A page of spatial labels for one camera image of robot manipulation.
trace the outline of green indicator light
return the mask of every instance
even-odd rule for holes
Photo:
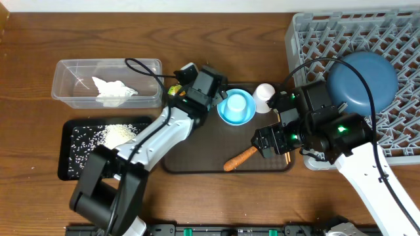
[[[339,132],[343,132],[343,131],[346,131],[347,130],[347,128],[345,128],[345,127],[342,127],[342,126],[339,126]]]

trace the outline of dark tray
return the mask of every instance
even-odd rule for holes
[[[230,84],[230,89],[243,89],[252,94],[259,84]],[[163,158],[163,167],[173,174],[206,174],[206,173],[251,173],[251,172],[285,172],[294,162],[294,153],[290,153],[290,163],[284,155],[265,159],[260,153],[251,156],[246,162],[231,172],[223,171],[223,164],[251,147],[251,138],[255,129],[278,122],[277,115],[270,111],[266,114],[256,113],[250,122],[233,127],[226,124],[213,108],[204,125],[172,148]]]
[[[132,125],[137,128],[138,133],[146,128],[152,119],[150,117],[109,117],[109,118],[98,118],[98,119],[76,119],[67,121],[63,126],[62,137],[61,137],[61,148],[60,158],[58,160],[58,171],[57,175],[61,180],[78,180],[81,174],[81,169],[78,172],[75,167],[74,153],[72,151],[72,145],[86,141],[95,134],[103,129],[104,125]],[[76,140],[75,130],[79,130],[77,136],[82,135],[83,138]]]

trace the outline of clear plastic container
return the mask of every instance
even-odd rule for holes
[[[158,59],[137,59],[160,75]],[[144,68],[132,63],[133,67]],[[92,77],[106,82],[121,81],[138,94],[128,97],[101,97]],[[157,108],[161,105],[162,89],[152,77],[141,75],[125,65],[124,59],[75,59],[61,60],[55,69],[51,96],[75,109],[94,108]],[[104,103],[121,103],[117,107],[106,107]]]

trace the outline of dish rack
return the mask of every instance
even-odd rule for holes
[[[376,114],[377,140],[389,165],[420,164],[420,10],[295,14],[285,35],[289,71],[317,57],[342,58],[369,51],[398,75],[396,98]],[[294,76],[295,86],[326,80],[334,62],[315,62]],[[371,117],[366,117],[371,124]],[[324,158],[323,153],[316,153]],[[304,157],[312,170],[334,165]]]

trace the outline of wooden table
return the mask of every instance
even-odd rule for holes
[[[51,99],[56,63],[70,58],[159,58],[165,73],[209,64],[229,81],[281,81],[292,14],[20,14],[0,44],[0,235],[64,235],[87,223],[68,203],[75,182],[56,170],[62,125],[76,117],[159,115],[158,109],[72,109]],[[420,205],[420,168],[394,167]],[[298,156],[287,174],[150,175],[147,222],[279,225],[336,214],[372,224],[337,171],[311,171]]]

